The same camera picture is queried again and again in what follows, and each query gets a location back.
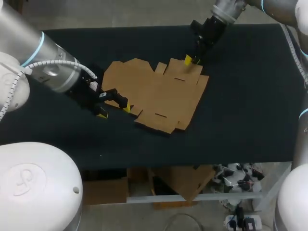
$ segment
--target robot logo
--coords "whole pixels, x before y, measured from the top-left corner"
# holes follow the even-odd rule
[[[35,164],[13,166],[2,181],[3,192],[14,201],[28,202],[44,191],[47,183],[44,170]]]
[[[21,186],[22,189],[17,189],[14,193],[14,196],[21,196],[26,194],[31,190],[31,186],[29,184],[30,181],[33,180],[33,174],[30,170],[25,169],[20,172],[21,183],[17,183],[17,186]]]

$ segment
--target cardboard box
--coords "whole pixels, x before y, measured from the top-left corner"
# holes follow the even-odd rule
[[[193,201],[215,175],[211,165],[160,167],[151,171],[188,202]]]
[[[156,196],[155,192],[155,185],[154,185],[154,179],[155,174],[151,171],[150,168],[148,168],[148,179],[149,179],[149,185],[153,196]],[[179,208],[179,207],[191,207],[196,204],[198,204],[197,201],[173,201],[173,202],[154,202],[153,208],[154,209],[166,209],[166,208]]]
[[[144,60],[117,61],[104,74],[103,90],[116,88],[127,97],[137,123],[170,134],[175,128],[185,130],[193,117],[208,81],[201,71],[201,66],[187,67],[176,59],[168,67],[159,63],[155,71]]]
[[[128,179],[95,180],[83,182],[83,204],[101,205],[126,203]]]

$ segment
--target flattened cardboard box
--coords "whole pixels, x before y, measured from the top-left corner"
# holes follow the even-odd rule
[[[153,71],[147,61],[139,59],[113,62],[104,74],[103,90],[116,88],[127,97],[138,123],[167,133],[175,128],[185,130],[208,76],[200,75],[201,66],[186,67],[181,60],[171,59],[166,67],[159,63]]]

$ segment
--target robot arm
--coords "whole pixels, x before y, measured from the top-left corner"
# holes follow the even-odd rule
[[[191,23],[191,28],[197,36],[197,49],[190,55],[191,61],[197,63],[202,56],[213,47],[223,35],[227,25],[232,25],[246,5],[259,8],[279,23],[292,26],[297,30],[302,50],[301,62],[308,70],[308,2],[306,0],[216,0],[213,16],[200,24]]]
[[[222,36],[227,25],[233,24],[246,5],[259,8],[281,24],[297,30],[301,48],[300,61],[308,73],[308,1],[307,0],[217,0],[212,13],[203,25],[191,24],[197,36],[197,49],[186,56],[185,63],[198,63],[207,50]],[[308,93],[299,116],[292,172],[284,181],[277,200],[274,231],[301,231],[308,229]]]
[[[102,69],[92,65],[93,72],[90,71],[3,0],[0,31],[0,121],[7,111],[18,109],[27,101],[29,84],[24,74],[66,94],[96,116],[108,117],[102,108],[106,100],[114,100],[120,108],[130,111],[127,98],[116,89],[102,90]]]

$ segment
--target black table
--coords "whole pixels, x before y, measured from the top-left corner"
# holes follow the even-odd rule
[[[46,31],[85,64],[183,59],[192,49],[188,26]],[[291,161],[304,96],[303,79],[279,25],[236,25],[206,56],[209,83],[185,132],[166,136],[136,126],[106,107],[93,117],[35,81],[26,105],[0,123],[0,144],[54,145],[82,170],[132,166]]]

